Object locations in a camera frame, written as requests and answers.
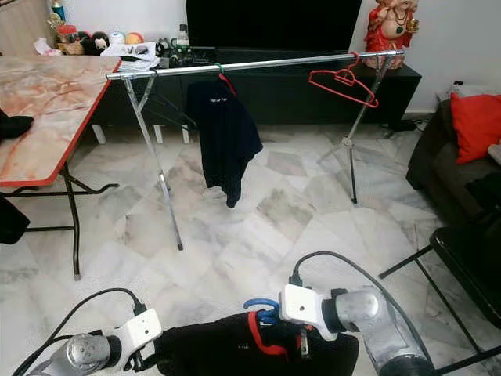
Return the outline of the blue plastic hanger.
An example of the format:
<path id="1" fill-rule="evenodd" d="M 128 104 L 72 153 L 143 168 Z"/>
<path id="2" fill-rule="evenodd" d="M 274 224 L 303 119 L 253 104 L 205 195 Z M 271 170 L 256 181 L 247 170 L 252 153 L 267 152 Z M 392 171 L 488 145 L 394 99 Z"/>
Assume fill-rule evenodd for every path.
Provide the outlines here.
<path id="1" fill-rule="evenodd" d="M 254 306 L 264 306 L 264 309 L 255 313 L 257 322 L 264 325 L 275 325 L 279 322 L 279 302 L 271 298 L 251 298 L 244 302 L 243 307 L 249 309 Z"/>

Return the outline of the black shirt red collar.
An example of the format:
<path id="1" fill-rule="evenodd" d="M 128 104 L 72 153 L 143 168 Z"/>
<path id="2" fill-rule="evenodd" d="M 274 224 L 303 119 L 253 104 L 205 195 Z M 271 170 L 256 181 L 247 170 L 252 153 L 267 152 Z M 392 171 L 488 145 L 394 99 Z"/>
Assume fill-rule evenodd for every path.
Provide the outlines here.
<path id="1" fill-rule="evenodd" d="M 256 312 L 165 331 L 154 341 L 164 376 L 353 376 L 360 342 L 310 335 L 312 360 L 290 360 L 291 323 L 257 322 Z"/>

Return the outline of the red plastic hanger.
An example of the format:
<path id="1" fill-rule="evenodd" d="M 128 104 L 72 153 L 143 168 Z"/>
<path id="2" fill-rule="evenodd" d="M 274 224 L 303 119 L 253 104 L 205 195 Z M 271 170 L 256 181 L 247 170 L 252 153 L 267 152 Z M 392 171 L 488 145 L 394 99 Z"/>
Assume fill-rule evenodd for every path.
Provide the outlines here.
<path id="1" fill-rule="evenodd" d="M 351 52 L 351 54 L 355 57 L 355 61 L 351 62 L 347 67 L 341 68 L 340 70 L 313 70 L 310 72 L 308 75 L 308 80 L 307 83 L 310 83 L 310 85 L 314 85 L 316 87 L 319 87 L 319 89 L 326 90 L 330 93 L 336 94 L 336 96 L 340 96 L 343 98 L 346 98 L 348 100 L 353 101 L 353 103 L 358 103 L 361 105 L 364 105 L 364 107 L 368 108 L 377 108 L 379 107 L 379 100 L 375 97 L 375 93 L 373 93 L 373 90 L 369 88 L 369 86 L 366 86 L 365 83 L 362 83 L 360 80 L 358 80 L 355 77 L 355 72 L 353 71 L 353 68 L 355 65 L 357 65 L 361 58 L 360 54 L 357 52 Z M 366 99 L 362 100 L 360 98 L 355 98 L 353 96 L 348 96 L 348 94 L 343 93 L 341 91 L 337 91 L 335 89 L 331 89 L 329 86 L 322 85 L 322 83 L 318 83 L 315 81 L 314 76 L 316 74 L 328 74 L 332 75 L 333 79 L 335 82 L 341 83 L 341 85 L 346 85 L 347 87 L 353 87 L 356 85 L 360 85 L 362 89 L 365 90 L 366 93 Z"/>

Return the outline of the black folding chair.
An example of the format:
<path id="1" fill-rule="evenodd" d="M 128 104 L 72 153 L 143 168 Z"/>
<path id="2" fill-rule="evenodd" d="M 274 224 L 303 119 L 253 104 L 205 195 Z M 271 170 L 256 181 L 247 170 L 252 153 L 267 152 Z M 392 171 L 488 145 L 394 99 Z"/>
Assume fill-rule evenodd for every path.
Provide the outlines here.
<path id="1" fill-rule="evenodd" d="M 473 356 L 440 367 L 435 371 L 435 375 L 445 375 L 483 360 L 501 356 L 501 345 L 484 350 L 476 343 L 458 312 L 452 308 L 446 295 L 419 261 L 419 258 L 428 253 L 438 255 L 447 271 L 458 280 L 459 285 L 471 298 L 479 312 L 499 330 L 501 330 L 501 255 L 488 255 L 487 237 L 480 230 L 474 230 L 469 226 L 465 228 L 464 226 L 447 226 L 431 233 L 428 246 L 419 248 L 415 254 L 409 255 L 398 264 L 379 273 L 379 278 L 383 279 L 403 266 L 417 264 L 449 314 L 458 323 L 466 340 L 472 345 L 475 351 Z"/>

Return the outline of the black jacket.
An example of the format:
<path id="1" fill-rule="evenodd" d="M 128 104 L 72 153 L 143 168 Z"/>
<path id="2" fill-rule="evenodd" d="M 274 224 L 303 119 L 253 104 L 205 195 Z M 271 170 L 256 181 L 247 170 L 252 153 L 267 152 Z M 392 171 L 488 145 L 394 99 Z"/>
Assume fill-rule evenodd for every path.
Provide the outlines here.
<path id="1" fill-rule="evenodd" d="M 32 128 L 31 116 L 10 116 L 0 112 L 0 136 L 2 140 L 18 139 Z M 0 243 L 15 244 L 25 234 L 28 218 L 18 211 L 7 198 L 0 198 Z"/>

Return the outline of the dark brown sofa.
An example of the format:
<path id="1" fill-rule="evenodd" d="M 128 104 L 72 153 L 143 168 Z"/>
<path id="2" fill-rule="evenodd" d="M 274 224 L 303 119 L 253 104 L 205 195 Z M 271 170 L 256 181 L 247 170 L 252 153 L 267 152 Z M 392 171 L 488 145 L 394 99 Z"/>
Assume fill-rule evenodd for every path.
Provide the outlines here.
<path id="1" fill-rule="evenodd" d="M 405 178 L 413 189 L 430 198 L 443 221 L 450 225 L 471 222 L 483 211 L 466 184 L 501 172 L 501 165 L 490 157 L 458 164 L 458 153 L 451 101 L 447 99 L 438 104 L 419 137 Z"/>

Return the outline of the navy blue shirt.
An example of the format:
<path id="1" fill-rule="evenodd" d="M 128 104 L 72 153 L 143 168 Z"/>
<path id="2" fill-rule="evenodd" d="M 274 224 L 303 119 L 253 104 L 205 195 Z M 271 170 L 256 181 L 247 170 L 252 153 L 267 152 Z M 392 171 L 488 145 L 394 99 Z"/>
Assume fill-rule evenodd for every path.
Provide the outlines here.
<path id="1" fill-rule="evenodd" d="M 196 123 L 205 185 L 222 189 L 226 205 L 235 208 L 244 172 L 264 149 L 250 111 L 229 79 L 216 78 L 186 87 L 185 112 Z"/>

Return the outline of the marble top folding table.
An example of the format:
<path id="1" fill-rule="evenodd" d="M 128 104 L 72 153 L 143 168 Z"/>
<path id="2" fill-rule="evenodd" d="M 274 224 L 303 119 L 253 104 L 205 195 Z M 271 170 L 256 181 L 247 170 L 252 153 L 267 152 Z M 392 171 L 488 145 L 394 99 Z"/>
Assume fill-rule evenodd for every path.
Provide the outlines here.
<path id="1" fill-rule="evenodd" d="M 106 76 L 118 71 L 117 57 L 96 55 L 4 55 L 1 108 L 29 116 L 32 126 L 0 146 L 0 186 L 4 197 L 67 197 L 73 233 L 73 277 L 80 280 L 80 222 L 76 197 L 98 196 L 70 173 L 79 137 L 107 89 Z"/>

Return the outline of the red cushion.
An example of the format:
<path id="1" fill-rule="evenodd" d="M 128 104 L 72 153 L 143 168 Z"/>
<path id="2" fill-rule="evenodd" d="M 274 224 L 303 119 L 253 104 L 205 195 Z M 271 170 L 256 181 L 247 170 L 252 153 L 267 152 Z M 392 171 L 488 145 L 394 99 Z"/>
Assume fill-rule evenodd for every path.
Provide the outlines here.
<path id="1" fill-rule="evenodd" d="M 458 165 L 481 160 L 501 141 L 501 96 L 450 94 L 453 126 L 459 146 Z"/>

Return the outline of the black soundbar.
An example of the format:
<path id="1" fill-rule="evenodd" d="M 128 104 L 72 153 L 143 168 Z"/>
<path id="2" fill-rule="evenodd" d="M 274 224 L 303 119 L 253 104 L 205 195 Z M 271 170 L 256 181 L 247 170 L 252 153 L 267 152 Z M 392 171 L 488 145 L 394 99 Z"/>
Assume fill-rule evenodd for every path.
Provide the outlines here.
<path id="1" fill-rule="evenodd" d="M 323 55 L 347 54 L 343 51 L 310 51 L 310 50 L 265 50 L 218 48 L 215 50 L 215 62 L 221 64 L 251 63 L 271 60 L 297 60 L 297 58 L 317 57 Z"/>

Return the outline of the stack of papers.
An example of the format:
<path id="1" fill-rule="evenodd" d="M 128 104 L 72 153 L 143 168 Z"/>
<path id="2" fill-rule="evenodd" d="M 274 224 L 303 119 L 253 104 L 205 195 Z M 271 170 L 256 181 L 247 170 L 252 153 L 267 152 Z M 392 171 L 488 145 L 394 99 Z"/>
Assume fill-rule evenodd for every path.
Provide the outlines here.
<path id="1" fill-rule="evenodd" d="M 112 44 L 101 52 L 101 56 L 121 58 L 119 72 L 123 71 L 149 71 L 160 65 L 157 56 L 157 43 L 143 42 L 139 44 Z"/>

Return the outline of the black flat television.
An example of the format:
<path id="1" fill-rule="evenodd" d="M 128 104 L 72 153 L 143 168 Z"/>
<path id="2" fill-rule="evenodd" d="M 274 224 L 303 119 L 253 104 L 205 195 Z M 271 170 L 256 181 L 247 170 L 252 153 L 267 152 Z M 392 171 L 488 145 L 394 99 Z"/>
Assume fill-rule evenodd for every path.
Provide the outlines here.
<path id="1" fill-rule="evenodd" d="M 344 52 L 362 0 L 186 0 L 199 47 Z"/>

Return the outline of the red laughing buddha statue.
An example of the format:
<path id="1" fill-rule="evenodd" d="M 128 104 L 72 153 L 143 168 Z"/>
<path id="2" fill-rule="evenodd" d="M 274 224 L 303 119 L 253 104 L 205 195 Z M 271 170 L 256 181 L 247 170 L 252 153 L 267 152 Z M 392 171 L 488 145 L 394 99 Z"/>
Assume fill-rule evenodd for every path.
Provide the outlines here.
<path id="1" fill-rule="evenodd" d="M 419 31 L 419 21 L 414 13 L 418 0 L 376 0 L 378 4 L 369 11 L 366 28 L 366 52 L 403 50 Z"/>

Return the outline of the pink tissue box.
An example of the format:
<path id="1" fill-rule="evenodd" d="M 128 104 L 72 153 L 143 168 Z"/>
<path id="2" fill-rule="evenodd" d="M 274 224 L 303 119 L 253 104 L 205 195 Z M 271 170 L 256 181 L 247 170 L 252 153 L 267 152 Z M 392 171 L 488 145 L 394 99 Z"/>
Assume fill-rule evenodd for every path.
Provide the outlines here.
<path id="1" fill-rule="evenodd" d="M 39 37 L 39 39 L 37 39 L 35 43 L 33 43 L 33 48 L 35 52 L 39 55 L 54 56 L 62 54 L 62 51 L 59 50 L 58 48 L 53 48 L 48 43 L 48 39 L 45 37 Z"/>

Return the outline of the red lidded jar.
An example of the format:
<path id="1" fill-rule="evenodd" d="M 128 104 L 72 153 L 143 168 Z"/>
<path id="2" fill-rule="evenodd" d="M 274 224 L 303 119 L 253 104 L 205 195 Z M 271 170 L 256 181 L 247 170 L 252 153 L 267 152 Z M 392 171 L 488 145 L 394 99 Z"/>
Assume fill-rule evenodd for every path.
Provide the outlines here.
<path id="1" fill-rule="evenodd" d="M 74 25 L 58 23 L 55 26 L 57 47 L 64 55 L 77 55 L 77 29 Z"/>

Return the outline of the wooden sideboard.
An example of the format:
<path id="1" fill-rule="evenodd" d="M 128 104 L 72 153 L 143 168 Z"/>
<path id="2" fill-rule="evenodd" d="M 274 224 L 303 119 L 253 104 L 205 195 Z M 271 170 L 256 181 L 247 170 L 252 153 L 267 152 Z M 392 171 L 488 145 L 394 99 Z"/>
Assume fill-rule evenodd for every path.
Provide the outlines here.
<path id="1" fill-rule="evenodd" d="M 37 39 L 52 41 L 48 6 L 48 0 L 0 0 L 2 55 L 36 55 Z"/>

